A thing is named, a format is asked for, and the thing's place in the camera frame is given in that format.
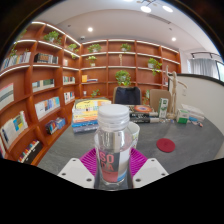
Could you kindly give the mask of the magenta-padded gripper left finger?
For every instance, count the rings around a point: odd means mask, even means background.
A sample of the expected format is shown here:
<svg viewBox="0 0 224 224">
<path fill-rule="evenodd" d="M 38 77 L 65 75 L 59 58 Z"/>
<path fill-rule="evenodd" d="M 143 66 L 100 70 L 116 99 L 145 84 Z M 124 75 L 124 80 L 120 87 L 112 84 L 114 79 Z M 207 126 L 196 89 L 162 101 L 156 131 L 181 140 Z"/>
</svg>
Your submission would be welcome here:
<svg viewBox="0 0 224 224">
<path fill-rule="evenodd" d="M 71 158 L 58 176 L 78 186 L 93 189 L 96 174 L 96 150 L 91 149 L 80 158 Z"/>
</svg>

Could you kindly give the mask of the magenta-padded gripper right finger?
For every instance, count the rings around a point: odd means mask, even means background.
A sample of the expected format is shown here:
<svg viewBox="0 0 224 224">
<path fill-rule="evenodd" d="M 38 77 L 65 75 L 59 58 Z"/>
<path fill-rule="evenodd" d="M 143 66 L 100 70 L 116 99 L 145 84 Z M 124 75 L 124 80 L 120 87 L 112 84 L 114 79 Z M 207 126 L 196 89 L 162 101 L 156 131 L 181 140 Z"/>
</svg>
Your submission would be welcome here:
<svg viewBox="0 0 224 224">
<path fill-rule="evenodd" d="M 168 175 L 156 158 L 148 159 L 137 149 L 132 148 L 129 170 L 134 188 L 140 188 Z"/>
</svg>

